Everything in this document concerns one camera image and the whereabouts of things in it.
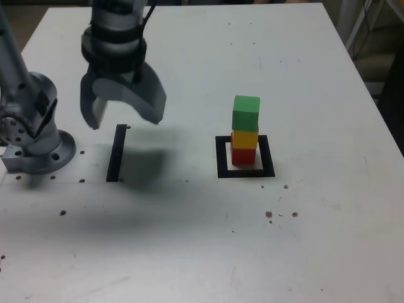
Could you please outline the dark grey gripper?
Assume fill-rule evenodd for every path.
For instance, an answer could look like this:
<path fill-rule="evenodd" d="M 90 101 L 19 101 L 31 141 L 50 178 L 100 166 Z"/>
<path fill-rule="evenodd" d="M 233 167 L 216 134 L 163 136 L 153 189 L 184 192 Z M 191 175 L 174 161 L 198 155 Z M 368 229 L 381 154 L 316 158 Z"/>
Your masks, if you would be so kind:
<path fill-rule="evenodd" d="M 145 62 L 136 83 L 134 75 L 133 71 L 109 73 L 88 67 L 80 83 L 80 109 L 90 128 L 99 129 L 108 101 L 130 105 L 153 124 L 162 120 L 167 96 L 156 72 Z"/>

